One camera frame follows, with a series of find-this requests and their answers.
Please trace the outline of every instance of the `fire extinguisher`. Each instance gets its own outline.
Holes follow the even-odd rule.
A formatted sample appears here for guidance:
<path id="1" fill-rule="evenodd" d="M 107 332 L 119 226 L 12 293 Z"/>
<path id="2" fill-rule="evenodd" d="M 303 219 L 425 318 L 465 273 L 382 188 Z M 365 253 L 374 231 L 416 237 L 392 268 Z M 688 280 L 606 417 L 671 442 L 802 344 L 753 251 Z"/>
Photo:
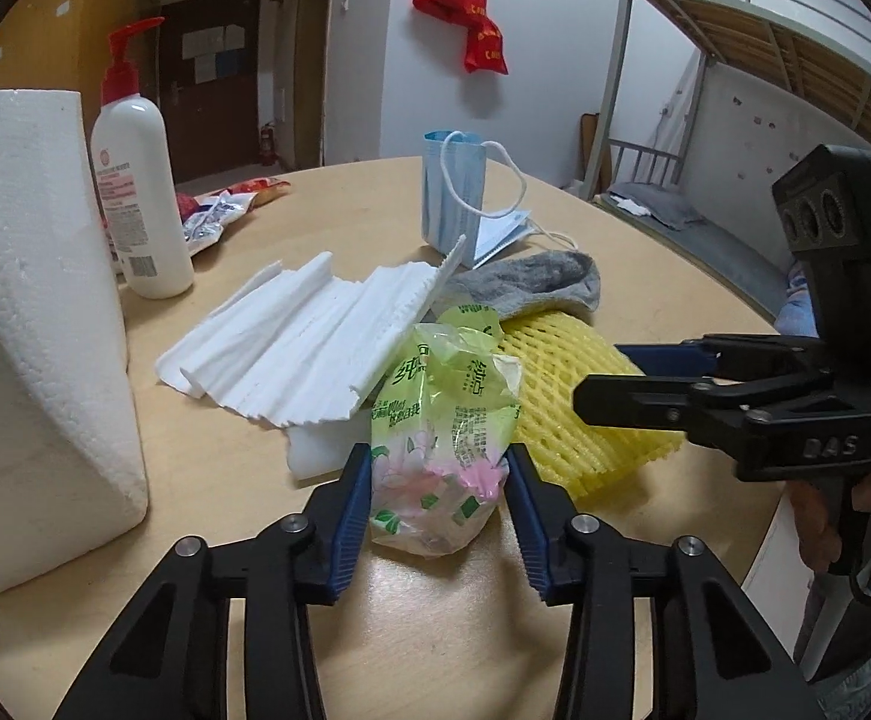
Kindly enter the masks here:
<path id="1" fill-rule="evenodd" d="M 275 151 L 275 127 L 269 122 L 259 129 L 259 161 L 263 165 L 275 165 L 278 158 Z"/>

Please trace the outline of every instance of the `camera lens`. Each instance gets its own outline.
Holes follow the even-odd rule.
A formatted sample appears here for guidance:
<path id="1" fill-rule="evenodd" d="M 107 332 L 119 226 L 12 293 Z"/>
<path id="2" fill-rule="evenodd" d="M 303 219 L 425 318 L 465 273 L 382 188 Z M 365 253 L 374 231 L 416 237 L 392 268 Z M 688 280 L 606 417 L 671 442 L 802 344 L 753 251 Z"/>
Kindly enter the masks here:
<path id="1" fill-rule="evenodd" d="M 835 194 L 832 194 L 829 190 L 825 190 L 822 193 L 822 213 L 825 215 L 827 223 L 829 223 L 829 229 L 838 238 L 845 235 L 845 217 L 842 215 L 842 204 L 836 199 Z"/>
<path id="2" fill-rule="evenodd" d="M 799 203 L 798 209 L 799 221 L 802 222 L 802 229 L 806 231 L 809 237 L 816 243 L 822 240 L 822 231 L 818 226 L 818 215 L 816 209 L 808 204 L 808 201 L 802 200 Z"/>
<path id="3" fill-rule="evenodd" d="M 782 212 L 782 228 L 786 231 L 786 238 L 792 242 L 798 241 L 798 227 L 789 211 Z"/>

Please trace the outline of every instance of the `yellow foam net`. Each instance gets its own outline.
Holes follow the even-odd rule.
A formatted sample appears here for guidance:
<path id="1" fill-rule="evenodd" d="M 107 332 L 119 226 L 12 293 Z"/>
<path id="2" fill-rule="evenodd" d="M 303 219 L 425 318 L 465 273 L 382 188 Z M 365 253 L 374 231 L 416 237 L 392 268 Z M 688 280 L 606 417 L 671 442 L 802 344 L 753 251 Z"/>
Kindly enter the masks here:
<path id="1" fill-rule="evenodd" d="M 549 311 L 509 319 L 503 330 L 501 352 L 523 365 L 522 413 L 512 440 L 525 443 L 539 476 L 573 500 L 682 445 L 682 433 L 589 427 L 576 416 L 573 390 L 588 374 L 642 375 L 581 319 Z"/>

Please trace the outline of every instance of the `bunk bed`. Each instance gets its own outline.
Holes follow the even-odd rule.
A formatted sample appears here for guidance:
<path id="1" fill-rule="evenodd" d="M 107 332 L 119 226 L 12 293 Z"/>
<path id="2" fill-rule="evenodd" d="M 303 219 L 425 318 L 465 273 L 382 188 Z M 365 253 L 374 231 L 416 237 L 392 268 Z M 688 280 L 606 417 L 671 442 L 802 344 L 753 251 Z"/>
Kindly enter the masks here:
<path id="1" fill-rule="evenodd" d="M 686 124 L 677 151 L 660 151 L 609 136 L 618 100 L 632 3 L 619 0 L 612 53 L 609 60 L 602 112 L 581 197 L 613 215 L 624 218 L 656 240 L 669 245 L 701 269 L 722 281 L 753 309 L 772 321 L 786 300 L 787 274 L 731 233 L 699 216 L 690 223 L 672 225 L 664 215 L 631 215 L 620 200 L 643 202 L 653 194 L 655 203 L 679 196 L 679 182 L 696 127 L 699 100 L 706 71 L 720 63 L 756 76 L 806 100 L 871 144 L 871 63 L 839 42 L 795 20 L 752 3 L 752 0 L 645 0 L 654 6 L 699 50 L 699 65 Z M 811 2 L 785 0 L 815 11 L 871 45 L 871 37 L 845 20 Z M 841 0 L 821 0 L 832 9 L 844 8 L 871 25 L 871 15 Z M 608 191 L 597 193 L 600 165 L 612 153 L 612 181 Z M 624 163 L 631 172 L 621 175 Z"/>

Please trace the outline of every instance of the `blue face mask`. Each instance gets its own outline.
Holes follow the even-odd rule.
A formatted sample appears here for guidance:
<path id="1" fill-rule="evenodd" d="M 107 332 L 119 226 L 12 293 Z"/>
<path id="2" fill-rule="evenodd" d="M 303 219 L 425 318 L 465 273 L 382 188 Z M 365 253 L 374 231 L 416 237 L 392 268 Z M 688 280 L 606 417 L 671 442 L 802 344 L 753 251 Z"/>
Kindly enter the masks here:
<path id="1" fill-rule="evenodd" d="M 495 141 L 482 141 L 471 132 L 440 130 L 425 136 L 422 175 L 422 236 L 442 254 L 448 254 L 465 236 L 462 264 L 477 268 L 503 248 L 533 234 L 528 211 L 518 208 L 528 183 L 509 153 Z M 486 213 L 486 147 L 497 148 L 519 178 L 518 199 L 509 208 Z"/>

